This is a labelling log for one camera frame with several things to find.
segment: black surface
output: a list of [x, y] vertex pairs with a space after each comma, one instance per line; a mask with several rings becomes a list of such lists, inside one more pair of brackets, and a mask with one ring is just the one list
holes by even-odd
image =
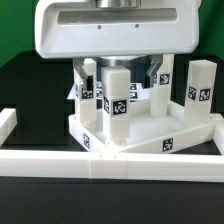
[[222, 224], [212, 183], [0, 179], [0, 223]]
[[[224, 112], [223, 62], [214, 56], [175, 58], [172, 99], [184, 104], [188, 61], [219, 63], [212, 112]], [[16, 107], [18, 126], [4, 148], [77, 150], [68, 134], [70, 60], [24, 52], [0, 68], [1, 108]], [[211, 141], [184, 154], [219, 154]], [[224, 184], [0, 177], [1, 224], [224, 223]]]

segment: metal cylinder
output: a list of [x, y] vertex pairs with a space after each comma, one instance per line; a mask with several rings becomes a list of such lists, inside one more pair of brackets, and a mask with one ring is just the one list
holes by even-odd
[[140, 5], [141, 0], [97, 0], [98, 8], [133, 8]]

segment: white block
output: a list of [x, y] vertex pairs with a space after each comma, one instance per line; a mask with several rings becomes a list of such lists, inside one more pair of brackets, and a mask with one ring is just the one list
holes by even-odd
[[188, 126], [207, 123], [209, 121], [210, 110], [211, 103], [197, 104], [186, 99], [184, 119]]
[[188, 125], [208, 122], [216, 67], [215, 63], [207, 60], [190, 62], [184, 111]]
[[111, 159], [99, 156], [98, 159], [90, 160], [89, 174], [89, 177], [94, 179], [125, 179], [126, 162], [115, 156]]
[[224, 181], [224, 160], [218, 156], [118, 154], [126, 161], [126, 179]]
[[163, 55], [163, 63], [154, 77], [154, 86], [150, 90], [151, 115], [162, 117], [167, 114], [171, 95], [174, 55]]
[[86, 58], [83, 69], [90, 76], [93, 75], [94, 81], [96, 80], [96, 62], [92, 58]]
[[130, 71], [123, 66], [102, 68], [103, 95], [108, 100], [130, 97]]
[[110, 141], [118, 141], [129, 138], [130, 118], [129, 115], [109, 117], [103, 116], [103, 133]]
[[92, 59], [85, 59], [83, 69], [88, 76], [93, 75], [93, 92], [83, 90], [83, 79], [80, 77], [76, 69], [74, 69], [75, 81], [75, 113], [77, 121], [81, 123], [91, 123], [87, 125], [87, 129], [94, 132], [94, 122], [97, 119], [97, 106], [96, 106], [96, 62]]
[[75, 100], [75, 113], [79, 122], [96, 121], [97, 108], [95, 100], [79, 101]]
[[220, 153], [224, 155], [224, 119], [221, 114], [213, 115], [212, 119], [215, 124], [213, 140]]
[[207, 61], [191, 61], [188, 72], [188, 84], [196, 89], [214, 87], [217, 64]]
[[169, 87], [153, 87], [150, 90], [152, 116], [162, 117], [167, 114], [169, 102]]
[[17, 125], [16, 110], [4, 109], [0, 113], [0, 147]]

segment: standing white block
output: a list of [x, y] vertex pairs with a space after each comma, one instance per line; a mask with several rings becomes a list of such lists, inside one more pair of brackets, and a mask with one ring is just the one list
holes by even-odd
[[130, 71], [123, 66], [102, 68], [103, 133], [116, 144], [130, 136]]
[[220, 153], [224, 155], [224, 119], [221, 114], [212, 115], [211, 118], [215, 124], [213, 140]]
[[16, 110], [4, 109], [0, 113], [0, 147], [17, 125]]
[[188, 71], [184, 118], [188, 125], [208, 122], [217, 64], [191, 61]]
[[150, 90], [151, 115], [166, 116], [171, 94], [174, 55], [163, 55], [163, 64], [154, 77], [154, 85]]
[[96, 62], [92, 59], [85, 59], [83, 69], [88, 76], [93, 76], [93, 91], [83, 89], [83, 79], [74, 69], [75, 80], [75, 113], [77, 121], [81, 123], [95, 122], [97, 117], [96, 108]]
[[151, 115], [156, 117], [163, 117], [167, 114], [169, 102], [169, 88], [153, 87], [150, 90], [151, 95]]

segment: white platform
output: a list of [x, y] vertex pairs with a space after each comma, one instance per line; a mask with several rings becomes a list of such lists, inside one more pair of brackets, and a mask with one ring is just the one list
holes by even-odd
[[[102, 131], [102, 110], [97, 112], [96, 130], [88, 132], [75, 115], [69, 117], [71, 135], [90, 152], [128, 152], [128, 153], [172, 153], [181, 149], [210, 141], [213, 138], [214, 122], [188, 127], [184, 121], [184, 108], [170, 102], [168, 115], [153, 117], [150, 115], [150, 101], [131, 103], [130, 106], [130, 138], [127, 146], [116, 147], [105, 144], [106, 137]], [[84, 135], [89, 138], [89, 147], [84, 144]], [[171, 150], [164, 151], [164, 141], [173, 139]]]

